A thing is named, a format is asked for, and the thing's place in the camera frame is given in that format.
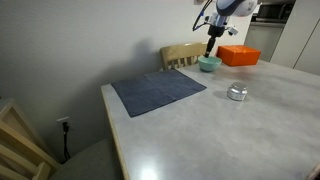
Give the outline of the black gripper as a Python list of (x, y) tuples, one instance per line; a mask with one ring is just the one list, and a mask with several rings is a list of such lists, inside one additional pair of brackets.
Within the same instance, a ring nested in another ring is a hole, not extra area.
[(206, 52), (204, 54), (204, 57), (208, 58), (212, 50), (214, 49), (216, 38), (221, 37), (225, 31), (224, 27), (214, 26), (211, 25), (208, 29), (208, 34), (211, 36), (211, 38), (208, 40)]

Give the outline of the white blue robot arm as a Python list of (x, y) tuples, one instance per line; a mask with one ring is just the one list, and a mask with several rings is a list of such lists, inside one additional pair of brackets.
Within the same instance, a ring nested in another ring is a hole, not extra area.
[(216, 12), (207, 16), (205, 23), (209, 24), (208, 35), (210, 36), (204, 56), (209, 57), (215, 41), (221, 37), (224, 31), (230, 36), (236, 35), (238, 30), (235, 26), (229, 25), (231, 16), (246, 17), (253, 13), (258, 0), (217, 0)]

